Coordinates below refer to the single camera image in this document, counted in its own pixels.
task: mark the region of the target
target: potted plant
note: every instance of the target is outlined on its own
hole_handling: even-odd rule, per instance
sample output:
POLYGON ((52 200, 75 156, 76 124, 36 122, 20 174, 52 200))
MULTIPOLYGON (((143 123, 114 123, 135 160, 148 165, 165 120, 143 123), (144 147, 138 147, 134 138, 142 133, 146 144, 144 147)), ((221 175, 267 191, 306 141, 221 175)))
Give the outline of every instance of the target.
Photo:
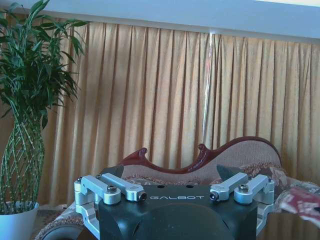
POLYGON ((77 94, 63 57, 75 61, 62 51, 61 42, 69 40, 75 55, 83 54, 81 41, 71 30, 86 22, 57 22, 40 14, 48 2, 36 2, 23 19, 13 13, 19 6, 13 3, 0 17, 0 98, 8 105, 4 115, 11 111, 14 119, 0 166, 0 239, 30 238, 45 155, 42 129, 48 122, 47 109, 63 106, 64 98, 77 94))

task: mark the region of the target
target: white flower pot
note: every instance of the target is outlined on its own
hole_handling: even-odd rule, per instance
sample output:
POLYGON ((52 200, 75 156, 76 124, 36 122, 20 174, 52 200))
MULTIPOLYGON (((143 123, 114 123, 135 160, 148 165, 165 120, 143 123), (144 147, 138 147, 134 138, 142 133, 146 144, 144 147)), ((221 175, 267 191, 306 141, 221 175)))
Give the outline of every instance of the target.
POLYGON ((0 215, 0 240, 30 240, 38 207, 36 203, 30 211, 0 215))

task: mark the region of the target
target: beige curtain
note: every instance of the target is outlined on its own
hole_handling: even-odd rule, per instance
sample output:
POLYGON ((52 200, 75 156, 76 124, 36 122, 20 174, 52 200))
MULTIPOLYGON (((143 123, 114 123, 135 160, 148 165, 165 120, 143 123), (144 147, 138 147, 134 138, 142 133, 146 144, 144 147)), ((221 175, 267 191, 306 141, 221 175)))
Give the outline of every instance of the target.
POLYGON ((72 69, 79 72, 78 100, 50 113, 42 203, 70 203, 78 176, 142 147, 155 164, 180 168, 202 141, 209 34, 106 23, 79 33, 86 54, 72 69))
POLYGON ((249 135, 271 140, 292 177, 320 184, 320 46, 108 23, 78 31, 78 100, 49 113, 41 203, 72 202, 78 176, 141 147, 180 168, 199 143, 249 135))
POLYGON ((204 143, 259 136, 290 176, 320 184, 320 46, 213 36, 204 143))

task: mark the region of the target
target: wall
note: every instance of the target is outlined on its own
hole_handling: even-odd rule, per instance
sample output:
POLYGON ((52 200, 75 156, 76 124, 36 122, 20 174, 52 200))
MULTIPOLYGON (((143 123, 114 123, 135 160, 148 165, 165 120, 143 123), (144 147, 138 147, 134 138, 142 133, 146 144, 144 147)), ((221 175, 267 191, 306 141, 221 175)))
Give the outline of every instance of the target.
MULTIPOLYGON (((25 8, 30 8, 36 1, 19 2, 25 8)), ((12 2, 15 0, 2 0, 3 5, 12 2)), ((226 34, 226 31, 231 31, 230 35, 239 35, 240 31, 244 32, 241 36, 250 32, 249 36, 259 37, 262 33, 311 38, 314 39, 314 43, 320 43, 320 40, 316 40, 320 39, 320 7, 316 6, 255 0, 52 0, 46 10, 63 13, 65 17, 68 17, 66 14, 86 16, 87 20, 91 18, 94 22, 97 22, 96 17, 113 20, 105 19, 98 22, 123 24, 123 21, 126 21, 125 24, 138 26, 141 24, 130 21, 147 21, 149 27, 150 24, 161 23, 177 25, 175 29, 180 29, 182 26, 179 25, 183 25, 191 28, 189 31, 196 28, 195 32, 226 34)))

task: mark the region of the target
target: bolt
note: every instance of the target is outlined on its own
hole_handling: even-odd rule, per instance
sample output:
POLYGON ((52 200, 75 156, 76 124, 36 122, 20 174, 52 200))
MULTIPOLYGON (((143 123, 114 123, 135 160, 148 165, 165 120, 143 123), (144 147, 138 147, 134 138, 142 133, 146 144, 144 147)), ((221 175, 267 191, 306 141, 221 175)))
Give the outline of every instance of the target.
POLYGON ((144 191, 138 194, 138 201, 144 201, 146 199, 147 199, 147 194, 144 191))
POLYGON ((109 186, 106 188, 106 190, 107 190, 107 192, 108 192, 109 194, 113 194, 113 193, 115 193, 115 192, 117 191, 117 188, 116 188, 115 186, 113 186, 113 185, 109 185, 109 186))
POLYGON ((219 199, 219 194, 217 192, 213 191, 210 193, 209 197, 212 201, 217 201, 219 199))
POLYGON ((240 184, 239 185, 239 192, 247 193, 249 191, 249 187, 247 184, 240 184))

